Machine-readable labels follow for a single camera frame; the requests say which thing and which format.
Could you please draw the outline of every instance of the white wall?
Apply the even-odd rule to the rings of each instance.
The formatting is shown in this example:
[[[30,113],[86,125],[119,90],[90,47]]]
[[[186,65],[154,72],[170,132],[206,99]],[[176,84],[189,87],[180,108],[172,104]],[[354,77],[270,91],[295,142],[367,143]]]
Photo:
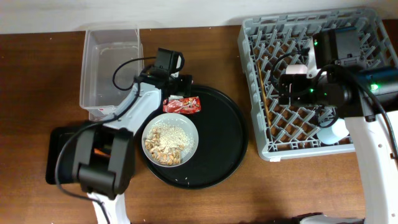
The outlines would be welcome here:
[[[113,21],[140,28],[236,25],[252,16],[357,6],[398,18],[398,0],[0,0],[0,33],[84,30]]]

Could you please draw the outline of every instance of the candy wrapper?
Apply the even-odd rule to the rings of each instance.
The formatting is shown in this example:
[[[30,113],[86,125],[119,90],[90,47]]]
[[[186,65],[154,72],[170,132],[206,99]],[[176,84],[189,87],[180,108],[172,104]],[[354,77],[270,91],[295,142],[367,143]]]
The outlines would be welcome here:
[[[163,102],[163,112],[166,113],[193,114],[201,110],[199,96],[166,102]]]

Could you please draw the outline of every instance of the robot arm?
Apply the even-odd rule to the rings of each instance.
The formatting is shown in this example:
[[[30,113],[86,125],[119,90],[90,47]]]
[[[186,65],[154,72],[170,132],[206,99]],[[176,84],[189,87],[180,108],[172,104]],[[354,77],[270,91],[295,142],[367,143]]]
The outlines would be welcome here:
[[[315,35],[310,44],[309,68],[288,67],[288,75],[279,78],[279,102],[336,108],[338,116],[345,120],[356,149],[366,201],[365,223],[398,223],[397,152],[376,102],[359,88],[362,85],[371,91],[387,111],[392,129],[398,131],[398,69],[365,70],[356,35],[354,27]],[[302,74],[292,72],[298,69]],[[317,75],[308,78],[314,74],[308,75],[307,71],[315,71]],[[363,223],[363,220],[317,215],[304,218],[300,223]]]
[[[130,223],[124,191],[134,173],[133,137],[164,99],[171,94],[189,96],[192,76],[178,74],[183,63],[180,52],[159,49],[149,75],[135,78],[130,94],[114,114],[81,132],[72,176],[94,200],[98,223],[107,223],[107,218],[110,223]]]

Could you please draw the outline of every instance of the green led light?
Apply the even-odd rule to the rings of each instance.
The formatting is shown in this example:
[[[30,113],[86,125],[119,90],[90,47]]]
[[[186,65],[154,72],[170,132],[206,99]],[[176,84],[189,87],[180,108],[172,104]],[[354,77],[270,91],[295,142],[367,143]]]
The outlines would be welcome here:
[[[378,88],[379,88],[379,85],[378,85],[378,84],[372,84],[372,85],[371,85],[371,90],[372,90],[372,91],[377,90]]]

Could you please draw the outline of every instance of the dish rack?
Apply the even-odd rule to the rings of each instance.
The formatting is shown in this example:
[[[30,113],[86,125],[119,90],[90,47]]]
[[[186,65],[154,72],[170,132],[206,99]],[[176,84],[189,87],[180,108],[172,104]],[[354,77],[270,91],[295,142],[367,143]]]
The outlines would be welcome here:
[[[357,28],[368,68],[398,66],[397,55],[381,18],[373,9],[262,16],[243,21],[238,37],[239,54],[249,85],[252,123],[262,159],[277,162],[281,159],[354,152],[349,136],[334,145],[325,145],[316,137],[320,128],[313,119],[316,116],[320,121],[333,119],[333,108],[325,108],[316,115],[316,108],[280,106],[278,94],[269,80],[271,67],[280,56],[308,47],[311,36],[321,30],[346,26]],[[283,60],[275,72],[284,74],[288,65],[306,65],[308,57],[295,55],[287,61],[290,61],[289,64]],[[259,70],[263,77],[265,101]]]

